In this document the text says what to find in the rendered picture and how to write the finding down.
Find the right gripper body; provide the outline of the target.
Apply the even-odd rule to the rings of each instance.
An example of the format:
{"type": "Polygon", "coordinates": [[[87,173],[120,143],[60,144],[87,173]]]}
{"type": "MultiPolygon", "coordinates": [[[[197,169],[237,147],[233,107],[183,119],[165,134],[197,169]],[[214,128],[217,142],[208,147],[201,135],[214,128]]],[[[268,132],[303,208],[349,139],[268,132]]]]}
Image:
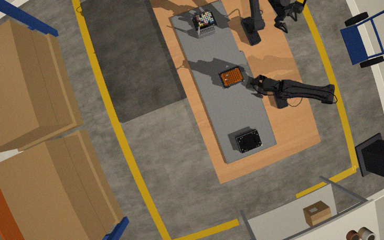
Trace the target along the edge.
{"type": "Polygon", "coordinates": [[[299,8],[302,6],[303,3],[300,3],[298,1],[295,1],[294,3],[290,3],[287,6],[278,6],[274,8],[275,12],[277,13],[276,18],[274,19],[275,24],[274,26],[280,26],[282,24],[284,18],[286,16],[290,16],[293,13],[293,8],[296,8],[299,10],[299,8]]]}

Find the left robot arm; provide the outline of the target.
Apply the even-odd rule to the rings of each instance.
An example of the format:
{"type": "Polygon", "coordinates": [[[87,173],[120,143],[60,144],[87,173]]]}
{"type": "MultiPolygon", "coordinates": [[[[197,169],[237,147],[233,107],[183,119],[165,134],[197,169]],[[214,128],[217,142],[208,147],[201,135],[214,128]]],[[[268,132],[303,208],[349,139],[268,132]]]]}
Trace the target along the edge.
{"type": "Polygon", "coordinates": [[[303,83],[292,81],[292,80],[276,81],[270,78],[266,78],[263,81],[263,86],[271,90],[272,92],[275,92],[274,94],[277,94],[275,95],[275,97],[280,109],[288,107],[287,99],[291,99],[295,97],[311,98],[311,99],[319,100],[321,101],[321,103],[324,103],[324,104],[333,104],[334,96],[331,94],[331,93],[334,94],[334,91],[335,91],[335,86],[333,84],[327,85],[328,87],[313,86],[313,85],[307,85],[307,84],[303,84],[303,83]],[[291,86],[295,86],[295,87],[291,88],[291,86]]]}

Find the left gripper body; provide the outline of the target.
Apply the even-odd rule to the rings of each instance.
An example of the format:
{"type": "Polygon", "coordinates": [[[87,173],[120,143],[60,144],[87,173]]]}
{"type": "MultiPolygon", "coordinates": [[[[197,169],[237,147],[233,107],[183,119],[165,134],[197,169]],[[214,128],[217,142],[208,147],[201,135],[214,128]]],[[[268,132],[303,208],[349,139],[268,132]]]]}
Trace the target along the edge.
{"type": "Polygon", "coordinates": [[[262,95],[261,95],[260,93],[267,94],[268,92],[271,92],[271,90],[266,89],[266,88],[263,87],[263,81],[264,81],[266,78],[267,78],[267,77],[262,76],[262,82],[259,82],[259,80],[256,80],[256,79],[252,79],[252,83],[253,83],[253,85],[258,86],[257,97],[262,98],[262,95]],[[259,92],[260,92],[260,93],[259,93],[259,92]]]}

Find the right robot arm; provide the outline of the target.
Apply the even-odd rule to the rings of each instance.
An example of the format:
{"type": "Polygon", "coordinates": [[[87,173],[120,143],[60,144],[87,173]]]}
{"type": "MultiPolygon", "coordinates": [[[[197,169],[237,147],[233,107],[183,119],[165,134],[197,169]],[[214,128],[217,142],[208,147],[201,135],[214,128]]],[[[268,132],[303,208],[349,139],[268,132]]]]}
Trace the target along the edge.
{"type": "MultiPolygon", "coordinates": [[[[291,0],[268,0],[273,8],[278,6],[287,6],[291,0]]],[[[258,30],[262,30],[265,27],[264,19],[262,19],[259,0],[249,0],[251,17],[242,19],[244,27],[251,39],[252,44],[258,43],[261,41],[261,38],[258,34],[258,30]]],[[[300,14],[304,10],[304,5],[298,9],[293,8],[292,11],[300,14]]]]}

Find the orange tube rack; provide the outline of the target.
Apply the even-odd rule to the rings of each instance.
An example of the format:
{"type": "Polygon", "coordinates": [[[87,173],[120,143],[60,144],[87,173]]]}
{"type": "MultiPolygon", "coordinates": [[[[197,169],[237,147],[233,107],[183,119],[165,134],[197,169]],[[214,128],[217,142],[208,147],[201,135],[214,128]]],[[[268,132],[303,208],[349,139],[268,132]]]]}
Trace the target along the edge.
{"type": "Polygon", "coordinates": [[[225,86],[233,84],[233,83],[243,79],[239,68],[236,68],[236,69],[233,69],[233,70],[228,71],[226,73],[223,73],[221,76],[222,76],[222,79],[225,83],[225,86]],[[228,77],[226,77],[227,74],[228,74],[228,77]],[[228,79],[228,80],[226,81],[226,79],[228,79]]]}

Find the grey slotted rack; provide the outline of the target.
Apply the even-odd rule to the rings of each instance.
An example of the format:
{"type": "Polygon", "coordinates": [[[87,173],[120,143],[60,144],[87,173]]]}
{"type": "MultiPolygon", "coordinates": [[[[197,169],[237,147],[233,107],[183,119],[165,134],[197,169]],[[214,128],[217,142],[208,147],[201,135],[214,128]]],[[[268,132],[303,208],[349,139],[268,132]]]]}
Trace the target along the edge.
{"type": "Polygon", "coordinates": [[[214,26],[210,26],[210,27],[207,27],[207,28],[200,30],[200,34],[197,37],[198,37],[198,39],[200,39],[200,38],[214,34],[215,31],[216,30],[215,30],[214,26]]]}

